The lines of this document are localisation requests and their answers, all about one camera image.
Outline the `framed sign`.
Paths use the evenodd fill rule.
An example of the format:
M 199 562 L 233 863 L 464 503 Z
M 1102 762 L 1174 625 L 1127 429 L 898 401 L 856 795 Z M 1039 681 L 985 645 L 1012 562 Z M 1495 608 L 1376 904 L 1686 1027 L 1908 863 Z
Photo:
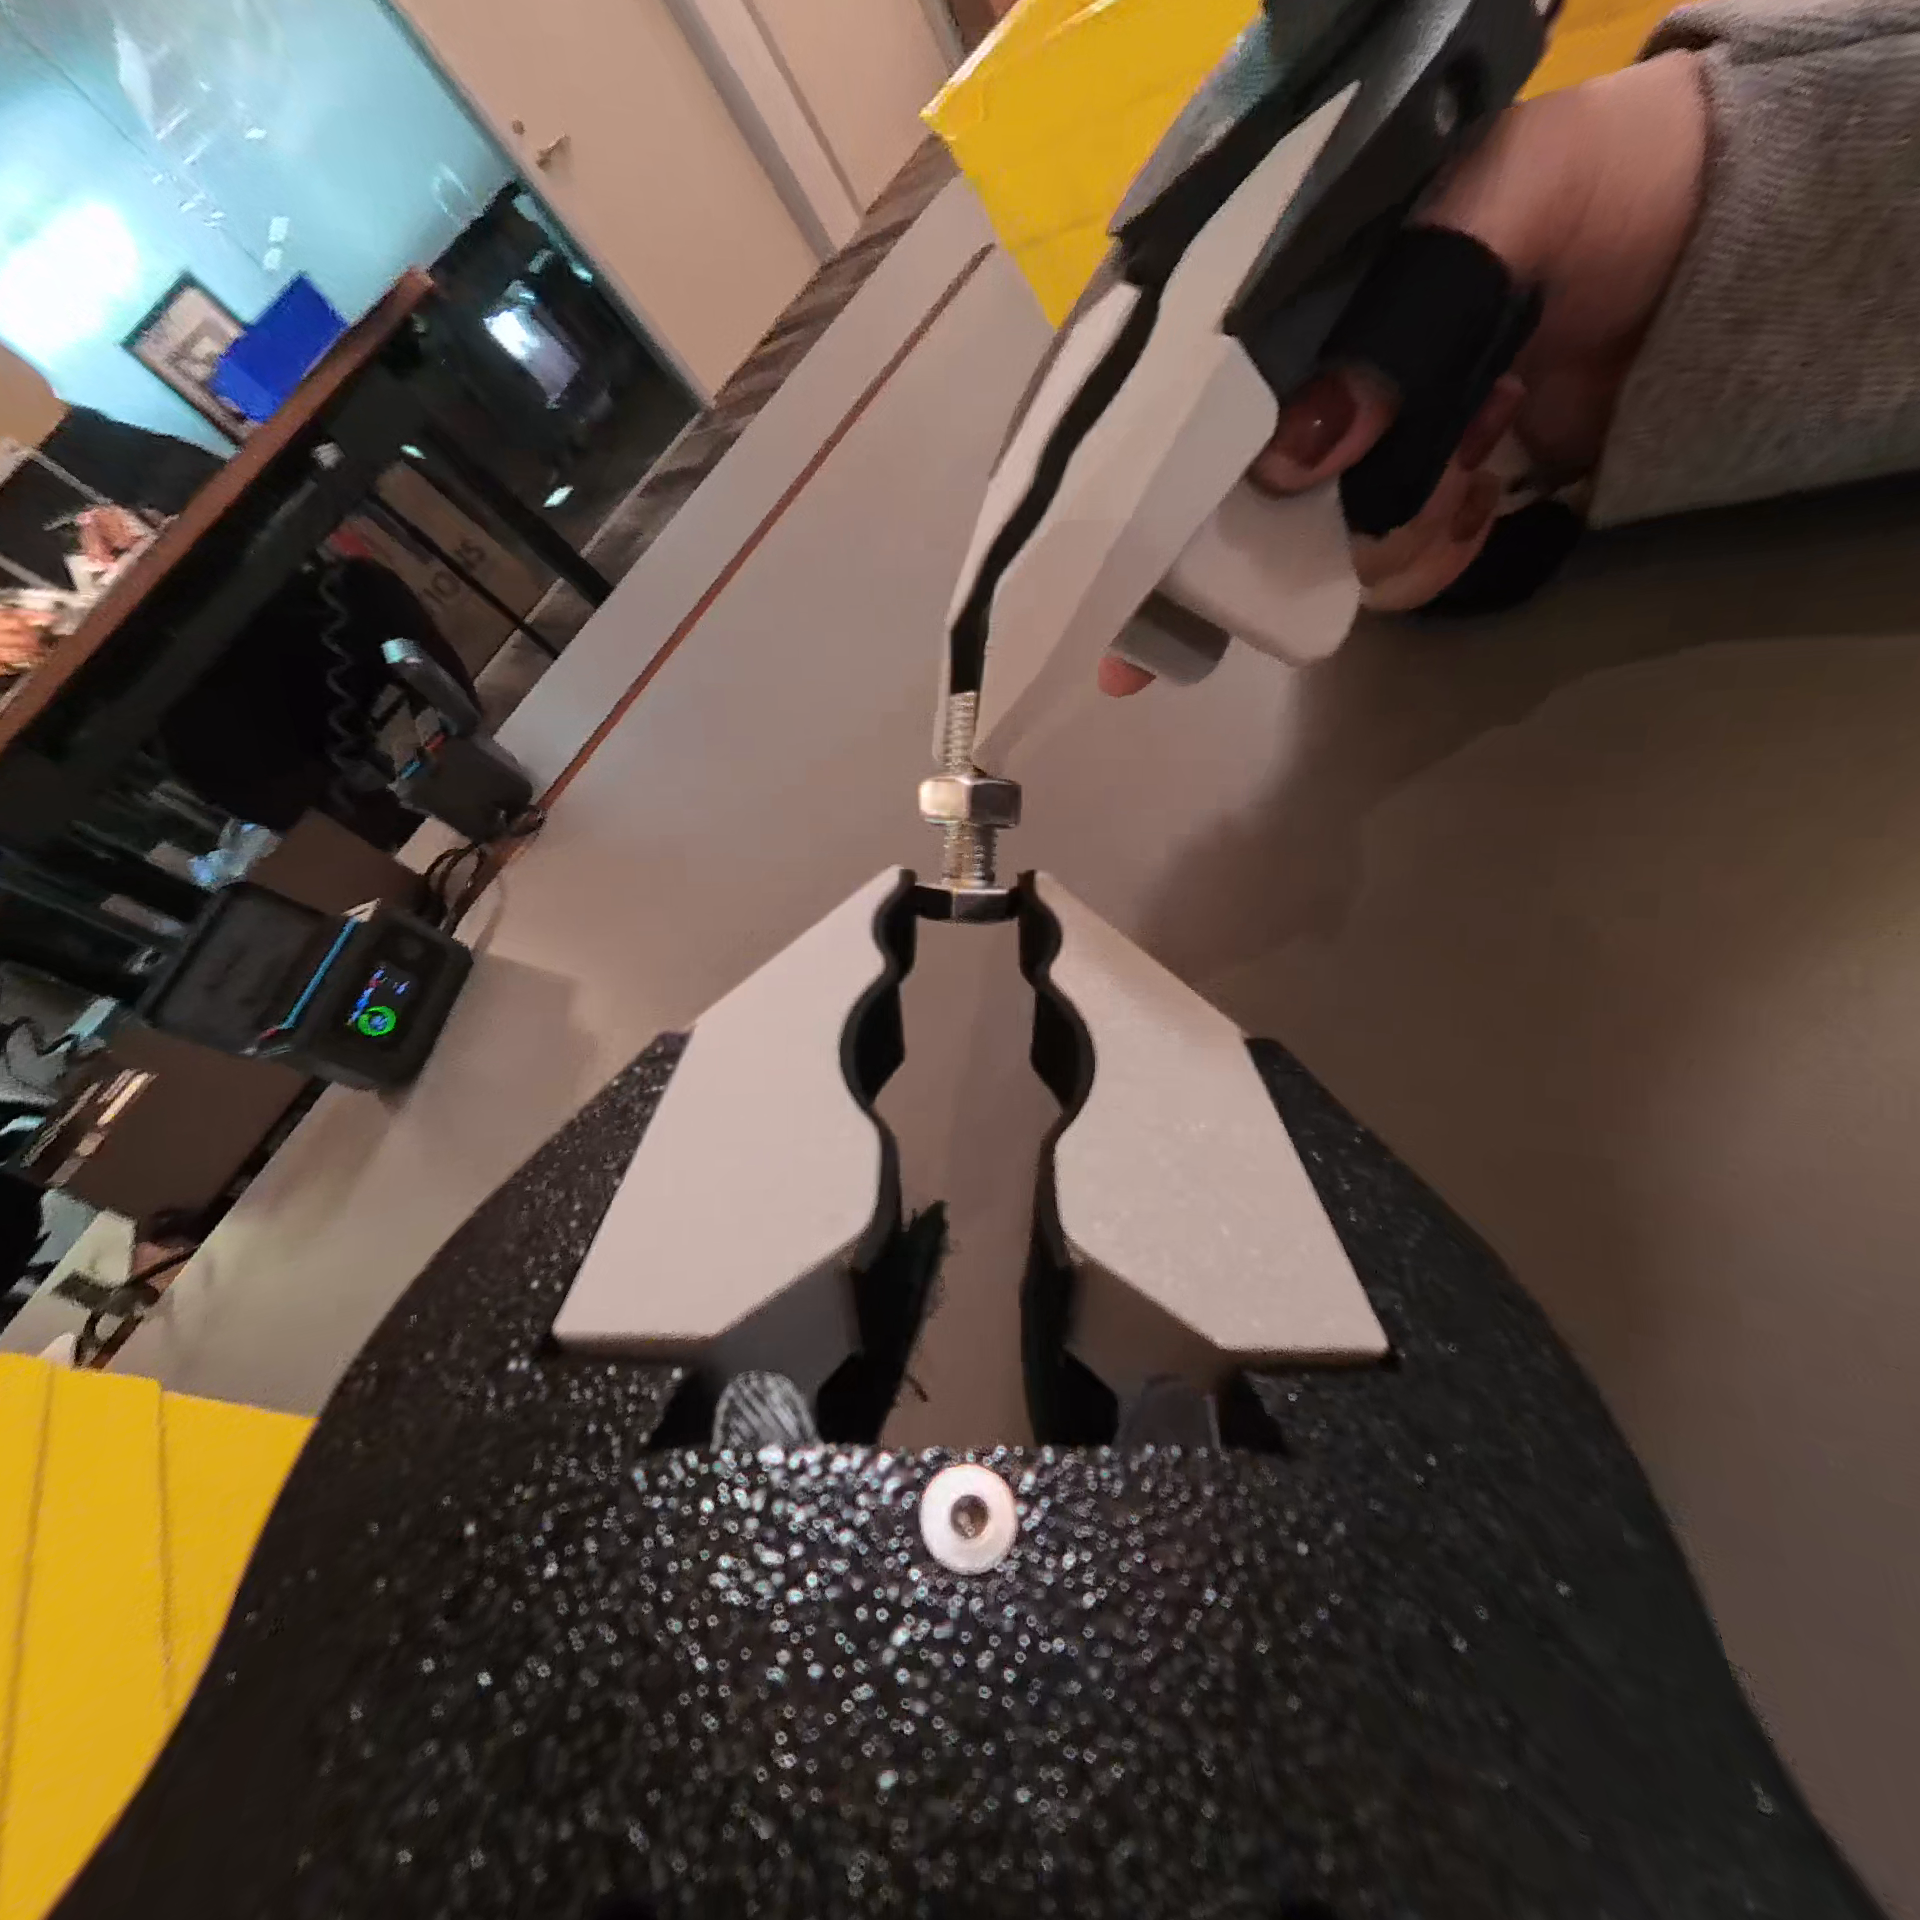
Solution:
M 226 352 L 248 325 L 192 273 L 182 273 L 124 336 L 121 348 L 182 401 L 209 416 L 226 410 L 212 391 Z

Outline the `person's right forearm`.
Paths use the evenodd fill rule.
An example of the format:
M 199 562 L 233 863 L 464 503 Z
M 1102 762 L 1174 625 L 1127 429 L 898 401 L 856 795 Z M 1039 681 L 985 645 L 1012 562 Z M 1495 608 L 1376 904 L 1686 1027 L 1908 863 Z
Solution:
M 1700 200 L 1591 483 L 1591 525 L 1919 468 L 1919 5 L 1689 5 Z

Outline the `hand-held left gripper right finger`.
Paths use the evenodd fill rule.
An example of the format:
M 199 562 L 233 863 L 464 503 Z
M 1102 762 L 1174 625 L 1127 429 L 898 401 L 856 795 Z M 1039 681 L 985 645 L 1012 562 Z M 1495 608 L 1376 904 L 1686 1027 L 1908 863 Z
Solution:
M 1028 1063 L 1059 1105 L 1023 1282 L 1046 1448 L 1108 1448 L 1162 1388 L 1378 1370 L 1387 1330 L 1235 1020 L 1054 876 L 1019 882 Z

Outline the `black office chair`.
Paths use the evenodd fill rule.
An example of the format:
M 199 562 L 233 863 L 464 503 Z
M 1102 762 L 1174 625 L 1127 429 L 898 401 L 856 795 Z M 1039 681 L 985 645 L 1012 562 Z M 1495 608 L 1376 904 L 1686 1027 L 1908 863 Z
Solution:
M 476 684 L 425 602 L 376 561 L 304 567 L 160 721 L 174 780 L 238 824 L 288 835 L 308 813 L 393 851 L 419 816 L 345 775 L 393 688 L 383 647 L 409 640 L 464 697 Z

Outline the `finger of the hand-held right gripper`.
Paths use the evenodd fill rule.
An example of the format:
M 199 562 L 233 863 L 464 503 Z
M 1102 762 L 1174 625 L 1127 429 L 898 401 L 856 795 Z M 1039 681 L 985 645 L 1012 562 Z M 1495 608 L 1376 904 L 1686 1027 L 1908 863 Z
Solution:
M 1160 317 L 1162 290 L 1095 275 L 1026 384 L 976 513 L 944 642 L 944 699 L 982 696 L 992 600 L 1065 477 L 1065 466 L 1132 375 Z
M 1351 636 L 1337 491 L 1254 485 L 1281 397 L 1230 316 L 1361 97 L 1351 80 L 1290 128 L 1247 112 L 1118 237 L 1112 275 L 1162 290 L 1160 317 L 999 578 L 976 762 L 1007 762 L 1102 656 L 1196 684 L 1235 645 L 1316 666 Z

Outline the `grey blue handheld device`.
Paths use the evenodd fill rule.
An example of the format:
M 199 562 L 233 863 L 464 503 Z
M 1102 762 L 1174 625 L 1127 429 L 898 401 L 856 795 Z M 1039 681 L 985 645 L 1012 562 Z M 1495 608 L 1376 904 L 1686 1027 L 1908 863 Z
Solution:
M 480 848 L 540 828 L 534 780 L 488 732 L 476 697 L 407 639 L 380 650 L 391 680 L 417 697 L 417 747 L 388 781 L 395 800 Z

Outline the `blue plastic bin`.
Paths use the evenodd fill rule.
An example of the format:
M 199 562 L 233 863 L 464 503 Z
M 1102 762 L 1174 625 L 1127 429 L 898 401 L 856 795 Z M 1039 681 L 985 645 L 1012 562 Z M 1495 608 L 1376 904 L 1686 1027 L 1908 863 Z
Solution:
M 347 327 L 347 317 L 318 284 L 295 275 L 223 352 L 209 391 L 231 416 L 250 426 L 265 423 L 295 396 Z

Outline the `white door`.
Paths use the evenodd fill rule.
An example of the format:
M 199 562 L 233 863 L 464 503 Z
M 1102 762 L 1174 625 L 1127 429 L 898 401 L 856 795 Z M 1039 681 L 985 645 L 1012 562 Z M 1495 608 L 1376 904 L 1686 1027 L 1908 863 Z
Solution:
M 398 3 L 698 401 L 822 259 L 671 5 Z

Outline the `printed cardboard box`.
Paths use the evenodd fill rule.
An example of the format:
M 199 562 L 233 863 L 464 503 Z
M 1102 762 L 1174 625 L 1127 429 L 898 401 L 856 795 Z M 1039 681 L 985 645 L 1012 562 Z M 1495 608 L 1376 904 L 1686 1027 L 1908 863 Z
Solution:
M 472 663 L 514 634 L 540 587 L 492 530 L 409 463 L 376 483 L 355 524 L 363 549 L 398 573 Z

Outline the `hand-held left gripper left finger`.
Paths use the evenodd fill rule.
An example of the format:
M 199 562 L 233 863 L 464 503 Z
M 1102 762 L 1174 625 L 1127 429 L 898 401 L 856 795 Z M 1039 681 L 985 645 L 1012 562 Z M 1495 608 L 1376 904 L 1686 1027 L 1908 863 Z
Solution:
M 947 1248 L 879 1115 L 919 924 L 884 868 L 698 1018 L 554 1322 L 566 1355 L 673 1364 L 710 1401 L 779 1376 L 823 1440 L 881 1440 Z

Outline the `black portable power station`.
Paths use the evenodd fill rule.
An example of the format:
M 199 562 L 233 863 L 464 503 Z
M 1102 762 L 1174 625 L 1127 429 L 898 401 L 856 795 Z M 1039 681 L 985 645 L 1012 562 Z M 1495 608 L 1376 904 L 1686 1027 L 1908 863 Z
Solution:
M 327 912 L 240 881 L 212 893 L 136 1001 L 150 1029 L 367 1093 L 409 1088 L 473 952 L 398 906 Z

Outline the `silver hex bolt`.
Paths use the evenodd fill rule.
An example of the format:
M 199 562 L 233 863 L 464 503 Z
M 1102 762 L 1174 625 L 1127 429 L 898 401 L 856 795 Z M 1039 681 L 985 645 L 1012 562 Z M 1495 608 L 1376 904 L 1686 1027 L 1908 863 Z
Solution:
M 932 775 L 979 771 L 976 765 L 976 693 L 951 690 L 943 697 L 936 729 Z M 987 927 L 1017 912 L 1017 884 L 999 879 L 999 839 L 1007 833 L 940 828 L 943 868 L 937 879 L 918 882 L 918 912 L 926 921 Z

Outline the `person's right hand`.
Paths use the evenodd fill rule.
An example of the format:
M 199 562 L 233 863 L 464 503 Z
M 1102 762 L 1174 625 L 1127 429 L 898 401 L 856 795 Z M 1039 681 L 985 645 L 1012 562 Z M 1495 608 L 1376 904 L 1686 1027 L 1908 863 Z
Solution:
M 1351 544 L 1366 610 L 1424 608 L 1476 562 L 1505 501 L 1503 448 L 1547 491 L 1590 491 L 1689 241 L 1706 151 L 1697 56 L 1668 50 L 1516 103 L 1418 204 L 1418 228 L 1470 236 L 1544 309 L 1415 520 Z

